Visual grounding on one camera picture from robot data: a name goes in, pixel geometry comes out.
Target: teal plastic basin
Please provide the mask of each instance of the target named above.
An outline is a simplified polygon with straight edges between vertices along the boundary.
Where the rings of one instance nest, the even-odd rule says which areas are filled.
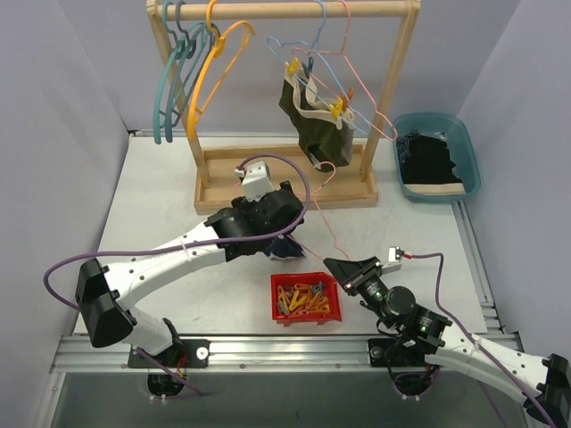
[[[418,130],[424,136],[435,136],[445,133],[446,143],[450,150],[451,161],[456,164],[452,170],[454,175],[462,180],[465,194],[429,195],[415,193],[402,182],[401,165],[396,144],[393,145],[394,163],[397,176],[404,195],[414,202],[455,202],[467,199],[480,190],[480,171],[474,154],[468,130],[462,121],[450,114],[444,113],[411,113],[399,116],[394,122],[399,136],[407,135],[412,129]]]

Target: clothes hanger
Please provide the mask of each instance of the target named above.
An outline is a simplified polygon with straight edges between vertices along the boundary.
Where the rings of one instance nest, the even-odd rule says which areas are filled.
[[[198,75],[198,79],[196,81],[196,86],[194,87],[194,92],[192,95],[192,99],[190,101],[190,110],[188,112],[188,121],[186,123],[186,132],[187,132],[188,138],[194,138],[195,133],[196,133],[196,124],[200,121],[202,115],[204,114],[204,112],[208,108],[208,105],[210,104],[212,97],[218,91],[220,85],[224,81],[224,78],[226,78],[226,75],[232,70],[232,67],[234,67],[234,64],[236,63],[236,60],[238,59],[238,57],[242,54],[244,49],[248,46],[248,43],[250,42],[250,35],[256,34],[256,30],[254,29],[252,24],[248,21],[237,21],[234,24],[232,24],[230,27],[228,27],[226,29],[226,31],[224,31],[224,33],[220,34],[219,30],[217,28],[215,28],[213,26],[213,24],[211,23],[212,7],[217,2],[218,2],[218,0],[211,0],[208,3],[208,6],[206,8],[206,27],[209,31],[215,33],[216,43],[214,44],[214,47],[208,53],[208,56],[206,57],[206,60],[204,61],[204,64],[203,64],[203,66],[200,70],[200,73]],[[237,29],[240,26],[243,27],[243,31],[242,31],[242,44],[240,45],[238,52],[236,52],[236,55],[234,56],[234,58],[232,58],[232,61],[230,61],[230,64],[226,67],[226,69],[222,73],[222,76],[220,76],[216,85],[214,85],[214,88],[209,93],[209,95],[206,98],[206,101],[204,102],[203,106],[201,108],[198,108],[196,106],[197,102],[198,102],[198,96],[200,95],[200,92],[201,92],[201,89],[202,89],[202,86],[204,83],[204,77],[208,73],[208,69],[210,68],[210,66],[212,64],[212,60],[214,58],[219,58],[224,53],[224,48],[226,46],[226,39],[235,29]]]
[[[183,111],[178,111],[176,106],[178,104],[178,101],[180,100],[180,97],[182,96],[182,94],[185,91],[186,84],[188,83],[190,77],[193,75],[194,69],[195,69],[199,59],[201,58],[201,56],[203,54],[203,50],[206,47],[206,41],[208,39],[207,34],[210,34],[210,32],[206,28],[205,22],[197,22],[197,23],[191,25],[188,29],[184,29],[182,27],[181,22],[180,22],[180,18],[179,18],[180,17],[180,7],[182,6],[182,4],[185,4],[185,2],[182,0],[179,0],[177,2],[177,5],[176,5],[176,16],[177,16],[176,23],[177,23],[177,28],[181,33],[181,36],[183,36],[182,38],[179,38],[177,32],[174,31],[173,29],[171,29],[167,23],[167,8],[171,4],[172,4],[172,2],[170,0],[166,1],[164,4],[163,10],[162,10],[162,24],[163,24],[164,28],[166,29],[167,33],[172,36],[173,41],[174,41],[174,47],[170,53],[169,60],[167,61],[165,69],[162,73],[161,82],[159,84],[159,87],[157,90],[157,95],[156,95],[155,100],[154,100],[154,106],[153,106],[153,137],[154,137],[154,142],[157,144],[161,143],[161,130],[162,129],[164,129],[164,132],[165,132],[165,139],[169,143],[172,142],[172,128],[175,127],[180,122],[180,119],[182,118],[182,114],[183,114]],[[196,52],[196,39],[198,37],[201,37],[202,43],[201,43],[200,51]],[[208,51],[211,50],[212,46],[213,46],[213,41],[212,41],[212,37],[211,37],[211,43],[208,46]],[[172,65],[174,64],[174,61],[178,60],[177,72],[176,72],[175,77],[173,79],[174,82],[177,82],[180,79],[180,74],[182,73],[182,69],[186,63],[186,60],[192,59],[192,57],[195,55],[196,55],[196,57],[194,59],[194,62],[192,63],[190,69],[188,70],[186,77],[181,82],[181,87],[178,90],[176,95],[174,95],[176,85],[170,86],[169,95],[167,96],[167,105],[166,105],[165,110],[162,111],[161,110],[161,100],[162,100],[162,96],[164,93],[164,87],[167,84],[170,69],[172,68]],[[190,86],[190,88],[186,94],[184,105],[188,105],[188,100],[190,99],[190,96],[192,95],[195,83],[196,83],[196,77],[194,78],[193,83]]]
[[[200,51],[198,52],[198,54],[194,58],[194,62],[190,66],[190,69],[189,69],[188,73],[186,74],[186,77],[183,80],[182,85],[181,85],[181,87],[178,90],[176,95],[174,95],[175,87],[174,86],[170,87],[169,96],[167,97],[167,110],[166,111],[172,111],[173,105],[174,106],[178,105],[178,101],[185,91],[186,84],[188,83],[188,80],[190,79],[190,77],[193,75],[194,68],[196,67],[201,56],[203,56],[203,52],[204,52],[204,48],[206,47],[206,44],[208,42],[210,42],[208,45],[208,52],[203,56],[203,62],[200,64],[198,71],[195,73],[193,82],[190,85],[190,87],[188,88],[188,91],[186,93],[184,105],[185,106],[188,105],[188,100],[190,99],[190,97],[194,91],[194,88],[196,86],[196,81],[198,80],[198,76],[200,75],[200,71],[203,69],[204,62],[206,61],[206,57],[210,53],[214,44],[216,43],[216,34],[219,34],[219,29],[218,29],[218,27],[216,27],[216,25],[212,24],[214,31],[209,31],[208,27],[206,26],[206,22],[200,22],[198,25],[198,29],[194,32],[194,34],[192,36],[190,36],[189,31],[184,30],[184,28],[182,28],[182,26],[180,25],[180,19],[179,19],[179,17],[180,17],[180,6],[183,3],[184,2],[178,2],[177,3],[177,8],[176,8],[175,14],[177,17],[177,27],[186,36],[186,49],[188,50],[188,47],[191,46],[190,47],[191,51],[192,50],[195,51],[196,50],[196,39],[199,36],[201,37],[201,45],[200,45]],[[185,65],[184,62],[182,62],[182,61],[178,62],[177,72],[175,74],[174,81],[178,81],[184,65]],[[166,123],[165,123],[165,127],[164,127],[164,132],[165,132],[165,138],[168,142],[172,142],[172,128],[178,124],[181,117],[182,117],[182,114],[178,114],[175,121],[173,121],[172,123],[169,120],[165,121]]]
[[[310,47],[309,50],[305,50],[301,47],[297,47],[294,46],[292,48],[292,53],[294,51],[301,51],[307,55],[309,54],[318,54],[319,57],[323,60],[323,62],[326,64],[327,68],[329,69],[329,71],[331,72],[333,78],[335,79],[336,84],[341,88],[342,92],[343,92],[343,96],[345,97],[345,99],[343,100],[344,102],[347,102],[347,100],[351,100],[351,97],[344,92],[343,86],[341,85],[341,83],[339,82],[339,79],[337,78],[336,74],[333,72],[333,69],[331,68],[331,66],[329,65],[329,63],[325,60],[325,58],[323,58],[322,54],[326,54],[326,55],[335,55],[335,56],[342,56],[345,59],[345,62],[347,63],[347,65],[349,66],[349,68],[351,69],[353,75],[355,76],[355,78],[357,78],[357,80],[360,83],[360,86],[363,88],[363,91],[365,91],[365,94],[367,95],[368,99],[373,103],[373,106],[375,107],[375,113],[378,114],[379,116],[381,116],[386,123],[391,127],[392,131],[393,131],[393,135],[392,137],[388,136],[387,134],[385,134],[382,130],[380,130],[379,128],[377,128],[376,126],[374,126],[372,123],[369,123],[369,125],[371,127],[373,127],[376,131],[378,131],[382,136],[384,136],[385,138],[389,139],[390,141],[394,142],[396,141],[397,137],[398,137],[398,132],[396,130],[396,128],[394,127],[393,123],[378,109],[377,106],[377,102],[375,101],[375,98],[373,97],[373,95],[370,93],[370,91],[368,90],[367,86],[365,85],[365,83],[363,82],[362,78],[360,77],[359,73],[355,70],[355,68],[353,67],[351,60],[349,59],[349,57],[347,56],[347,41],[349,40],[349,30],[351,28],[351,9],[349,8],[349,5],[345,2],[345,0],[339,0],[341,3],[343,3],[343,6],[345,6],[345,9],[347,10],[347,26],[345,27],[345,34],[343,36],[343,45],[341,47],[341,50],[339,52],[331,52],[331,51],[320,51],[319,50],[319,43],[318,43],[318,47],[316,49],[313,49]],[[325,10],[325,6],[323,5],[323,3],[321,3],[321,7],[324,8],[324,14],[327,14],[326,10]],[[321,82],[318,78],[315,78],[316,81],[318,83],[320,83],[325,89],[327,89],[329,92],[333,93],[333,91],[327,87],[323,82]],[[363,119],[364,116],[362,115],[362,113],[360,113],[360,111],[356,111],[355,109],[352,109],[354,113],[358,114],[359,116],[361,116]]]
[[[325,7],[325,4],[323,3],[322,0],[314,0],[316,2],[318,2],[319,4],[321,4],[321,7],[323,9],[323,14],[324,14],[324,19],[327,18],[327,9]],[[329,72],[331,73],[331,75],[333,76],[336,84],[339,86],[342,94],[341,96],[337,95],[333,90],[331,90],[327,85],[325,85],[321,79],[319,79],[314,73],[311,72],[311,69],[313,67],[313,60],[312,57],[310,57],[309,59],[309,63],[308,66],[305,66],[303,64],[303,69],[306,72],[307,77],[311,76],[312,78],[314,78],[318,83],[320,83],[325,89],[327,89],[335,98],[337,98],[337,101],[335,104],[329,104],[330,106],[330,110],[332,112],[332,114],[334,115],[334,118],[336,118],[336,116],[339,114],[340,111],[344,111],[344,109],[349,108],[349,101],[352,99],[351,95],[350,95],[350,91],[345,91],[343,88],[343,85],[341,85],[341,82],[339,81],[339,78],[336,76],[335,72],[333,71],[333,68],[329,65],[327,59],[325,57],[323,57],[322,53],[325,54],[344,54],[345,49],[346,49],[346,44],[347,44],[347,39],[349,37],[349,28],[350,28],[350,23],[351,23],[351,11],[349,9],[349,6],[347,5],[347,3],[344,0],[341,0],[343,2],[343,5],[345,6],[345,8],[347,9],[347,15],[348,15],[348,20],[347,20],[347,27],[345,30],[345,35],[343,37],[343,47],[340,53],[332,53],[329,51],[320,51],[319,50],[319,37],[320,37],[320,33],[321,30],[323,29],[323,21],[322,21],[322,25],[319,27],[318,30],[318,36],[316,37],[316,40],[310,45],[308,44],[306,41],[304,40],[299,40],[296,42],[281,42],[280,40],[278,40],[275,37],[268,37],[267,39],[267,43],[268,43],[268,47],[269,50],[274,54],[274,56],[276,56],[281,62],[283,62],[286,67],[292,67],[291,64],[289,64],[289,62],[287,62],[286,60],[284,60],[284,58],[278,54],[271,46],[270,44],[270,40],[276,42],[276,44],[279,47],[284,47],[287,45],[304,45],[306,46],[308,49],[303,49],[300,47],[293,47],[292,52],[295,50],[298,51],[302,51],[305,54],[317,54],[318,58],[321,59],[321,61],[323,61],[327,68],[329,69]],[[393,123],[380,111],[378,111],[377,108],[377,104],[375,103],[374,98],[372,98],[372,95],[370,95],[370,92],[368,91],[368,89],[364,86],[362,79],[360,78],[360,76],[357,74],[356,70],[354,69],[354,67],[352,66],[351,62],[349,61],[348,58],[346,58],[346,61],[348,62],[350,68],[353,71],[353,74],[355,74],[355,77],[357,78],[357,80],[361,83],[361,85],[363,86],[363,89],[368,93],[369,98],[371,99],[371,101],[373,102],[373,104],[376,107],[376,112],[378,114],[380,114],[384,119],[387,120],[387,123],[390,124],[390,126],[393,129],[393,132],[396,134],[396,129],[393,126]],[[308,90],[310,90],[321,102],[327,104],[326,100],[324,100],[320,95],[318,95],[314,90],[312,90],[310,87],[308,87],[307,83],[305,81],[303,81],[303,79],[299,78],[298,76],[295,76],[297,78],[297,80],[302,83]],[[354,122],[350,122],[345,118],[342,118],[342,120],[347,123],[348,125],[351,125],[352,127],[354,127],[356,130],[360,131],[363,135],[368,135],[371,131],[371,128],[374,128],[375,130],[377,130],[382,136],[387,137],[389,140],[394,141],[396,139],[396,136],[390,137],[387,134],[385,134],[381,129],[379,129],[377,126],[375,126],[373,123],[371,123],[369,120],[367,120],[367,118],[358,110],[350,108],[350,110],[355,114],[358,115],[359,117],[361,117],[363,119],[363,121],[368,125],[368,130],[365,131],[359,127],[357,127],[357,125]]]
[[[177,2],[177,12],[178,12],[177,16],[179,16],[180,6],[183,3],[184,3],[184,1],[182,1],[182,0],[179,0]],[[189,35],[189,31],[192,31],[193,29],[199,29],[201,26],[201,23],[196,23],[196,24],[192,25],[188,30],[185,30],[185,29],[182,29],[182,26],[180,25],[180,20],[178,19],[177,20],[177,27],[179,29],[182,29],[182,33],[184,35],[183,38],[178,38],[177,32],[174,31],[173,29],[171,29],[167,23],[167,9],[171,4],[172,4],[172,2],[170,0],[166,1],[164,4],[164,8],[162,10],[162,25],[166,29],[167,33],[172,36],[173,42],[174,42],[174,47],[170,53],[170,57],[167,61],[165,69],[162,73],[161,82],[159,84],[159,87],[157,90],[157,95],[155,96],[155,100],[154,100],[154,106],[153,106],[153,137],[154,137],[154,142],[156,144],[161,143],[161,129],[165,129],[165,134],[167,134],[167,141],[172,142],[172,132],[171,132],[172,127],[176,126],[178,124],[178,122],[180,121],[180,118],[182,117],[182,111],[175,110],[172,107],[172,103],[170,103],[170,105],[169,105],[169,99],[171,98],[171,93],[172,93],[173,88],[171,88],[169,96],[167,97],[168,98],[167,99],[167,108],[165,109],[165,111],[161,110],[162,95],[164,93],[164,87],[167,84],[170,69],[171,69],[174,61],[179,60],[179,68],[182,70],[182,65],[185,63],[185,60],[190,59],[195,54],[196,42],[195,42],[195,39],[191,40],[191,37]],[[183,83],[183,85],[179,91],[177,101],[180,98],[180,96],[182,95],[182,93],[184,91],[184,86],[188,82],[189,76],[192,74],[195,65],[196,65],[196,60],[194,61],[194,64],[191,67],[191,70],[188,72],[188,75],[185,78],[185,81],[184,81],[184,83]],[[180,73],[177,74],[177,76],[175,77],[175,79],[173,81],[178,81],[179,76],[180,76]]]

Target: screw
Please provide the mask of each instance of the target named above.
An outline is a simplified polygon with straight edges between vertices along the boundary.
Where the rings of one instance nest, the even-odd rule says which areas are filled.
[[[208,357],[208,350],[204,348],[204,346],[201,346],[196,350],[196,357],[201,361],[204,361]]]
[[[383,350],[380,346],[374,346],[371,348],[370,354],[372,358],[379,359],[383,355]]]

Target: wooden rack base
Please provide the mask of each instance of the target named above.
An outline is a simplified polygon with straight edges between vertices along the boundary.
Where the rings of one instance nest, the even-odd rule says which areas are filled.
[[[201,215],[212,214],[217,210],[229,207],[230,201],[242,195],[240,186],[235,186],[234,169],[244,158],[256,153],[273,152],[284,155],[295,162],[308,177],[312,191],[327,179],[327,173],[315,170],[296,144],[204,148],[203,150],[210,185],[205,186],[200,175],[197,174],[194,208]],[[359,165],[363,151],[364,145],[355,144],[353,146],[352,164],[348,167],[339,168],[335,178],[319,192],[319,207],[337,209],[374,207],[377,205],[378,192],[375,176],[369,171],[366,180],[361,180]],[[289,165],[275,159],[265,159],[265,161],[269,165],[272,183],[276,188],[281,181],[289,180],[294,192],[300,199],[305,197],[302,181]],[[310,208],[316,209],[313,202]]]

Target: olive green cloth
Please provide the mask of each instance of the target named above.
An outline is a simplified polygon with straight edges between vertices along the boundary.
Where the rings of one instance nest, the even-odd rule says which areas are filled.
[[[354,128],[341,118],[334,119],[328,106],[316,101],[317,88],[311,78],[305,78],[302,69],[298,70],[297,75],[311,90],[286,71],[279,106],[297,129],[300,147],[314,165],[329,161],[336,167],[346,167],[352,159]],[[342,115],[350,122],[354,119],[349,110]],[[331,170],[333,168],[329,165],[319,168],[322,172]]]

